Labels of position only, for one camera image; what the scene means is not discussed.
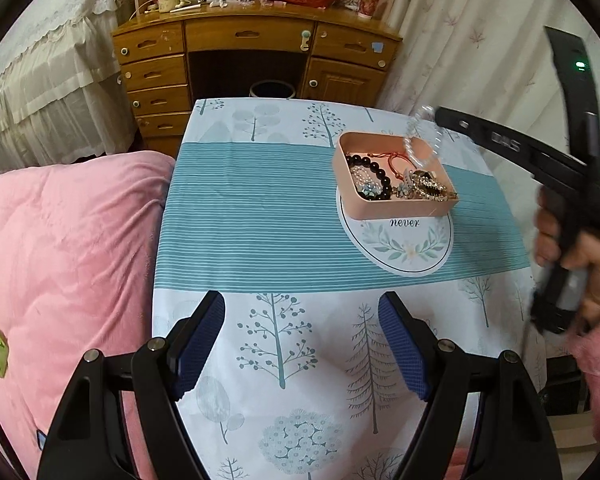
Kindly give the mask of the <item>right hand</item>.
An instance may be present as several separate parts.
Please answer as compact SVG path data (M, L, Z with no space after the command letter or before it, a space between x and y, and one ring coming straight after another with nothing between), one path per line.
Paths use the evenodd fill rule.
M536 237L534 258L539 266L559 262L565 269L590 271L578 311L579 318L591 330L600 324L600 238L581 231L576 244L565 255L558 247L560 223L548 209L547 189L538 192L539 209L534 217Z

